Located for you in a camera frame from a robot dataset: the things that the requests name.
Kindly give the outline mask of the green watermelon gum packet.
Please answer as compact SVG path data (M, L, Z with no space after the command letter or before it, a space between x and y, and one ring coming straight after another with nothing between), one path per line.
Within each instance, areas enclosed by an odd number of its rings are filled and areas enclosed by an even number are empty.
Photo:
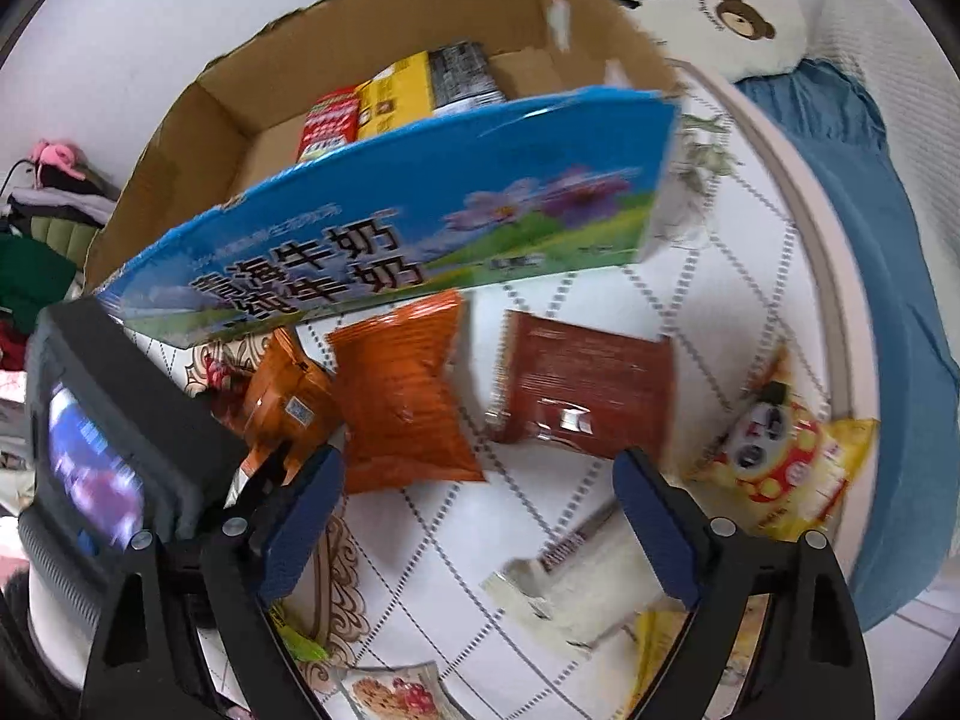
M313 639L300 634L290 622L286 621L286 613L281 603L274 603L268 608L270 619L274 623L275 631L283 640L288 653L299 663L320 663L327 660L329 655L322 645Z

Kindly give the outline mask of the yellow guoba snack packet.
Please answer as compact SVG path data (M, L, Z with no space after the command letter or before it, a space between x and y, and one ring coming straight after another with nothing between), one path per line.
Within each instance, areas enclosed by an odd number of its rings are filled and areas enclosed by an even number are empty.
M711 697L708 709L704 711L704 718L726 718L734 711L743 683L747 678L748 670L752 665L758 639L760 639L761 624L768 606L768 596L750 596L743 612L737 631L736 642L732 647L731 655L727 658L726 667L721 674L719 686ZM654 681L664 664L667 654L672 649L675 640L679 637L686 619L686 612L680 606L661 605L656 608L647 608L636 617L635 634L638 639L638 661L636 661L636 679L633 684L630 699L619 711L619 718L626 718L638 705L641 697Z

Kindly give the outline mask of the orange snack packet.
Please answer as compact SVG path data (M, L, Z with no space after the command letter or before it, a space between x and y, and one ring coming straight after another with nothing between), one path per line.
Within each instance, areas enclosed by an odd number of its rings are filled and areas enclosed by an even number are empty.
M304 462L342 424L334 379L302 349L295 332L279 328L254 371L205 361L213 415L244 440L241 470L250 478L277 449L290 483Z
M446 289L329 335L348 496L485 477L448 381L462 307L459 291Z

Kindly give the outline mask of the yellow panda snack packet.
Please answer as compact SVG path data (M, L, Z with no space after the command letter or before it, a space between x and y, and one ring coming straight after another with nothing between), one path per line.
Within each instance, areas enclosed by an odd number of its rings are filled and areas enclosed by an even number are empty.
M731 491L750 532L794 541L820 530L874 447L877 419L817 418L782 344L750 382L739 417L690 476Z

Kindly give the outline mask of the white cookie snack packet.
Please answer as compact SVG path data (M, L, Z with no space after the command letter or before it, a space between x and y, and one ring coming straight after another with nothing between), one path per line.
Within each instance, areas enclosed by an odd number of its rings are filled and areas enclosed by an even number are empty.
M358 718L464 720L469 714L449 695L434 661L397 668L337 671L337 686Z

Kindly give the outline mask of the dark red snack packet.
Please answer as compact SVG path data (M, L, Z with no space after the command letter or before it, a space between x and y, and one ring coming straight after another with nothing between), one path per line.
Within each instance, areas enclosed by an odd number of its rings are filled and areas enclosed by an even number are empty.
M675 403L669 337L625 337L511 310L485 415L500 444L541 440L612 460L640 449L658 461Z

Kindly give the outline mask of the red long snack packet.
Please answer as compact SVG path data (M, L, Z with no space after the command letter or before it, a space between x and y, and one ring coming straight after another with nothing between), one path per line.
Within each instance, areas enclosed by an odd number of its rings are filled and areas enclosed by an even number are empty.
M359 93L356 86L322 94L309 109L299 138L298 161L319 160L322 156L358 138Z

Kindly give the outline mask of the yellow black snack packet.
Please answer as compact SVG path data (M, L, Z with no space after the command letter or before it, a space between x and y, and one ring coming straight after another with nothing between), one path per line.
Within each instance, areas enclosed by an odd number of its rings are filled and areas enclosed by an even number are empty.
M358 88L358 138L506 101L482 46L470 41L397 60Z

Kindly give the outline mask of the blue blanket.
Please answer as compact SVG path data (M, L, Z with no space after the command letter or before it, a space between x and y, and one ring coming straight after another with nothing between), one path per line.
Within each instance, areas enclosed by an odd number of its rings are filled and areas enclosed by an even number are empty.
M814 171L861 271L878 356L880 433L850 587L864 629L919 595L946 561L958 505L958 366L908 193L867 89L825 60L737 85Z

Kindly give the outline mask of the clothes rack with clothes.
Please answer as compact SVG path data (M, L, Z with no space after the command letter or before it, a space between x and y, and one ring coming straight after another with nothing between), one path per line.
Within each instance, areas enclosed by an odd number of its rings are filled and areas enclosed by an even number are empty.
M2 374L26 367L39 312L83 286L116 195L81 169L21 160L2 185Z

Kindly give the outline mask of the white floral quilted bedspread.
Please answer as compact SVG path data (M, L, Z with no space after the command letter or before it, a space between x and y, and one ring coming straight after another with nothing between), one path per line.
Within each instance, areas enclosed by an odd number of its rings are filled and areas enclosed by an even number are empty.
M718 606L631 449L709 541L804 569L874 422L872 335L793 147L688 62L431 117L190 213L99 289L128 330L263 339L238 419L343 475L263 590L327 718L610 718L630 624Z

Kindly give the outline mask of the pink plush toy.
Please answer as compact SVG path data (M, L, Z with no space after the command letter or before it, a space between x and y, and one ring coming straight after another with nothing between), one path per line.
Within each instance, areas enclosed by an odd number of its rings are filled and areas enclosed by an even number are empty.
M29 159L37 167L52 166L77 181L86 179L86 174L80 169L80 151L70 143L39 140L32 147Z

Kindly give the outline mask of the blue milk cardboard box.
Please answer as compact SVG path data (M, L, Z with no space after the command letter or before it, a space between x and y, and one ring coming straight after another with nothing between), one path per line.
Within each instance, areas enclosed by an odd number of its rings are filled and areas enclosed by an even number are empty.
M324 94L477 46L498 101L370 126L313 160ZM149 138L85 265L179 348L635 254L679 78L613 0L320 0L212 62Z

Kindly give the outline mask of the bear print pillow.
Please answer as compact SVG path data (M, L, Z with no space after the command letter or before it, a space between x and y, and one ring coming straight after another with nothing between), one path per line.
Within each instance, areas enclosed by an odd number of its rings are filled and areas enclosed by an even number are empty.
M617 0L665 57L728 82L784 75L807 54L799 0Z

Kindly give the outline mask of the white quilted bed guard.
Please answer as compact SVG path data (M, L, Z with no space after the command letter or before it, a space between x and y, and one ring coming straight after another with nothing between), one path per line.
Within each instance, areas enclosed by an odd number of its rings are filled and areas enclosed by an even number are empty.
M889 0L820 0L809 47L869 91L911 199L957 259L958 78L934 37Z

